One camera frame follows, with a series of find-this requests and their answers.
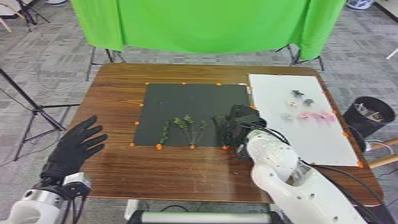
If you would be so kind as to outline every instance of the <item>wooden table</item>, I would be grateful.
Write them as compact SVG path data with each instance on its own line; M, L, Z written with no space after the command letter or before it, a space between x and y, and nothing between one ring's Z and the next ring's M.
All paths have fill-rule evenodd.
M212 66L162 64L109 64L101 67L71 126L98 115L98 124L109 133L107 148L85 163L84 171L93 178L93 197L270 203L268 194L251 180L251 161L240 161L233 151L219 148L130 146L141 103L149 83L247 83L247 73L316 76L332 108L336 103L320 74L311 68L263 66ZM382 190L363 153L350 142L364 167L340 167ZM331 178L348 189L359 201L377 205L361 185L338 173Z

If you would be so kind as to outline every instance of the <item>white paper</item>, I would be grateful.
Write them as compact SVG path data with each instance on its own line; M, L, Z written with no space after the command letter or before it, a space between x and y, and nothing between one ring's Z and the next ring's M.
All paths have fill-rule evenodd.
M254 106L268 128L286 136L304 161L322 165L357 166L359 159L338 118L334 122L315 117L299 118L302 112L327 112L332 115L316 77L251 74L249 80ZM293 90L306 94L300 99L292 94ZM315 100L311 107L302 103L306 99ZM293 116L293 120L286 120L286 114Z

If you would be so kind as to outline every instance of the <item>metal stand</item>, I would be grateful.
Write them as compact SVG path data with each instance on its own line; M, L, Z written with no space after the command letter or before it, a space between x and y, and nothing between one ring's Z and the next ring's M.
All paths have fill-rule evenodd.
M299 64L302 64L304 62L311 61L311 60L304 60L304 61L300 61L302 51L299 50L297 55L293 55L293 50L292 50L290 44L288 44L281 49L277 49L276 52L279 52L284 48L288 48L288 50L290 50L290 59L292 59L290 66L299 65ZM320 62L320 69L322 69L322 71L325 71L325 66L324 66L324 60L322 60L322 57L318 56L313 60L316 60L316 59L318 59L318 62Z
M116 62L116 56L119 56L121 58L121 62L125 63L125 58L121 56L121 52L119 51L112 51L112 54L110 54L110 50L105 49L105 52L107 52L107 56L109 56L109 62L114 63ZM91 78L91 69L93 69L93 66L94 65L103 65L100 63L94 62L94 57L96 57L96 47L93 47L93 50L91 50L91 64L89 64L89 69L87 69L87 74L85 74L85 81L89 81L89 78Z
M299 65L299 64L302 64L304 62L313 61L313 60L318 59L318 62L320 62L320 70L325 71L325 66L324 66L324 60L322 60L322 57L318 56L313 60L304 60L304 61L300 61L300 55L302 55L302 51L299 50L297 55L295 55L295 57L293 57L293 61L292 61L290 66Z
M39 12L34 10L32 7L29 7L27 3L23 2L23 0L16 0L18 4L20 4L20 8L21 8L21 14L25 17L25 22L27 22L27 28L29 28L29 32L32 32L30 30L30 24L36 26L37 25L37 21L34 20L34 17L30 15L29 10L32 10L34 14L36 14L36 18L41 17L43 20L50 23L46 17L39 14Z
M290 44L288 44L283 48L279 48L276 52L281 52L281 50L283 50L284 48L288 48L288 50L290 50L290 59L292 59L292 61L293 61L293 60L295 60L295 56L293 56L293 51L292 51Z
M0 74L11 84L11 86L14 87L18 93L21 94L21 97L23 99L27 100L30 106L32 106L32 116L30 116L30 120L29 120L29 126L27 126L27 130L25 130L25 133L23 133L23 139L21 139L21 143L20 143L20 147L18 147L18 151L16 151L16 155L14 155L14 161L18 160L20 158L20 153L21 153L21 148L23 148L23 145L29 141L32 141L34 139L41 138L46 134L50 134L52 132L55 131L64 131L66 128L62 126L62 122L64 122L64 119L66 119L66 115L68 115L68 112L69 112L69 109L71 107L77 107L80 106L80 104L64 104L64 105L48 105L48 106L43 106L43 105L37 105L30 96L27 95L21 87L18 86L14 80L11 79L5 71L0 69ZM62 118L61 118L61 122L53 119L53 117L50 116L50 114L46 113L45 109L46 108L59 108L59 107L66 107L66 112L64 112L64 115L62 115ZM41 115L45 120L48 121L50 125L53 126L53 129L48 130L46 132L43 132L41 134L37 134L36 136L29 137L29 133L30 133L30 129L32 129L32 124L34 124L34 119L36 119L36 116Z

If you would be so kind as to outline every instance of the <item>gray carpet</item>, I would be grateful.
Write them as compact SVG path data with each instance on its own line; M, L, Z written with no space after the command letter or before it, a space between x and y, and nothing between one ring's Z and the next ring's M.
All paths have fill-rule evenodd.
M39 26L29 33L21 20L7 20L14 33L9 34L0 27L0 66L14 77L30 96L43 104L80 103L91 82L84 82L89 65L91 46L85 43L78 21L71 5L52 7L43 2L36 8L48 17L52 23L39 21ZM356 97L372 95L379 97L398 111L398 55L391 60L386 56L398 47L398 24L387 18L377 8L366 12L352 12L345 9L340 17L332 37L324 50L327 71L322 73L329 90L338 102L340 110L345 111ZM229 55L178 54L167 51L128 48L123 53L130 63L171 63L171 64L217 64L217 65L288 65L290 55L286 50L279 53L261 51ZM105 63L103 51L98 51L96 62ZM318 69L318 63L308 62L304 66ZM21 100L5 81L0 87ZM61 110L50 111L61 116ZM18 147L18 141L29 121L29 111L0 93L0 164L11 158ZM36 132L46 130L43 120L36 122ZM396 137L398 123L395 122L372 136L372 139L387 140ZM57 134L43 137L23 148L21 160L0 167L0 220L5 219L11 205L20 199L25 190L37 181L41 166L53 147L39 153L57 140ZM370 159L389 154L386 149L366 153ZM389 164L375 169L375 175L398 168ZM398 172L384 176L380 184L386 192L386 204L398 200ZM149 202L149 209L158 210L174 202ZM125 223L125 200L91 199L82 223ZM201 204L185 203L196 211ZM245 204L206 204L204 211L265 211L265 206ZM398 202L389 206L398 219Z

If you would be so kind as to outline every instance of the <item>green backdrop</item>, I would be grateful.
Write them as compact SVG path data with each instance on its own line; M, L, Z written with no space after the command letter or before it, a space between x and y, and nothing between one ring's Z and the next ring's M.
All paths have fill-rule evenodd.
M345 0L73 0L85 38L188 53L238 53L295 43L316 58Z

